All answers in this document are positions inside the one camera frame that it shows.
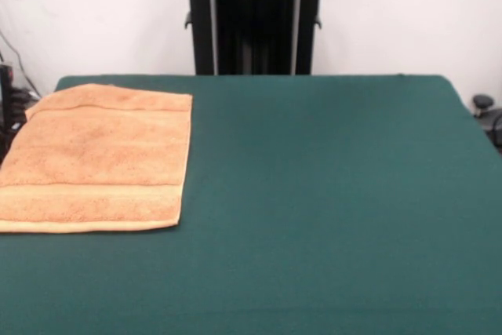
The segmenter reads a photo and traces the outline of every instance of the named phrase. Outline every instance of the black equipment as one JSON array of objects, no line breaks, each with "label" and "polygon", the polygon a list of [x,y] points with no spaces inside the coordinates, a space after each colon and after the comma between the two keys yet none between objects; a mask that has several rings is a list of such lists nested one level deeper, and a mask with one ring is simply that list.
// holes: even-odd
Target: black equipment
[{"label": "black equipment", "polygon": [[309,75],[318,0],[190,0],[197,75]]},{"label": "black equipment", "polygon": [[495,147],[502,148],[502,108],[492,109],[493,98],[479,94],[472,98],[476,107],[475,117]]}]

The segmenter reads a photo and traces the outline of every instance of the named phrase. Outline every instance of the black bracket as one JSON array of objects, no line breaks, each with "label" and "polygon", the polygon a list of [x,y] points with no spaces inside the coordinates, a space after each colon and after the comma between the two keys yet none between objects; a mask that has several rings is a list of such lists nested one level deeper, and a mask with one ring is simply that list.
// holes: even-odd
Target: black bracket
[{"label": "black bracket", "polygon": [[188,28],[188,25],[191,25],[191,12],[187,14],[187,18],[185,19],[185,29]]}]

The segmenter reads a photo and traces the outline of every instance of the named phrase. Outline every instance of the black cable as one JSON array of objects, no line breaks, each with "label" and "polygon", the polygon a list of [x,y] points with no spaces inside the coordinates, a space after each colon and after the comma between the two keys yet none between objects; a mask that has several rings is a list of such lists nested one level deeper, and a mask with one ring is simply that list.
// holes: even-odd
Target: black cable
[{"label": "black cable", "polygon": [[33,89],[33,91],[36,93],[36,95],[38,96],[38,98],[42,98],[42,95],[38,91],[37,87],[35,86],[35,84],[33,84],[33,82],[28,77],[26,71],[24,70],[23,61],[21,60],[21,55],[14,48],[14,46],[12,46],[12,44],[9,42],[9,40],[7,39],[7,37],[3,34],[2,30],[0,30],[0,37],[2,37],[3,42],[5,42],[5,44],[13,51],[13,53],[16,54],[17,61],[19,62],[19,68],[20,68],[21,72],[23,73],[23,76],[26,79],[28,85],[31,87],[31,89]]}]

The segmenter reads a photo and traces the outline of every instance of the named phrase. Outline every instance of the folded towel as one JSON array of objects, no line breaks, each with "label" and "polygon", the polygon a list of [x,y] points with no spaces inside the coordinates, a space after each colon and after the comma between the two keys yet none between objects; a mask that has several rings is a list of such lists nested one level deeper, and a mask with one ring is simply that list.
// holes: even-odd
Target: folded towel
[{"label": "folded towel", "polygon": [[0,231],[178,224],[191,96],[87,84],[27,111],[0,169]]}]

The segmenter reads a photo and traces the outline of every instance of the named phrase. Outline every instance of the black knob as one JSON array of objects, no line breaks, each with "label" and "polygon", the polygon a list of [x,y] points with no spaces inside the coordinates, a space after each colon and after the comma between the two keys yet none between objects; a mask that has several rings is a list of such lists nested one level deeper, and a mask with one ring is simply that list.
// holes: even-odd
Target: black knob
[{"label": "black knob", "polygon": [[493,104],[495,104],[495,101],[493,101],[493,98],[490,96],[487,96],[485,94],[478,94],[472,98],[472,102],[474,102],[474,105],[479,109],[479,110],[488,110],[489,107],[492,107]]}]

